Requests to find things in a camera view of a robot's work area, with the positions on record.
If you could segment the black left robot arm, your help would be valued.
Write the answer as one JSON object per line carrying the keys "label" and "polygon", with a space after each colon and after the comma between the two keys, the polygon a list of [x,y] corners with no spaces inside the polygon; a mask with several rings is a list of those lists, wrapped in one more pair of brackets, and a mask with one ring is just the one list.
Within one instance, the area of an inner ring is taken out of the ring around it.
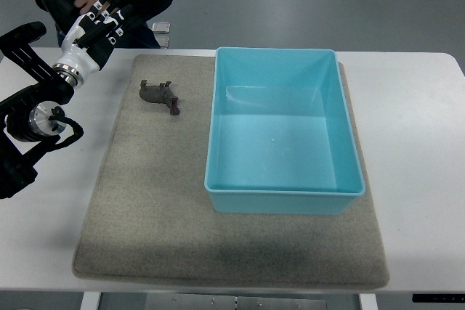
{"label": "black left robot arm", "polygon": [[1,198],[13,197],[32,184],[34,166],[48,152],[77,142],[83,128],[67,117],[73,87],[30,47],[46,33],[35,21],[1,36],[1,52],[28,73],[36,83],[1,101]]}

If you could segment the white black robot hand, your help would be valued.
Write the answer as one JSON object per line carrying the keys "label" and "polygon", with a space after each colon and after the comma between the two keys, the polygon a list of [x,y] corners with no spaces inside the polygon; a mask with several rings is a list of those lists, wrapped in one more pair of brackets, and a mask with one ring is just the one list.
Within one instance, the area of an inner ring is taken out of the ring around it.
{"label": "white black robot hand", "polygon": [[55,72],[74,89],[80,88],[91,74],[104,68],[123,38],[132,12],[131,5],[112,8],[105,6],[104,0],[96,1],[66,34],[62,56],[53,65]]}

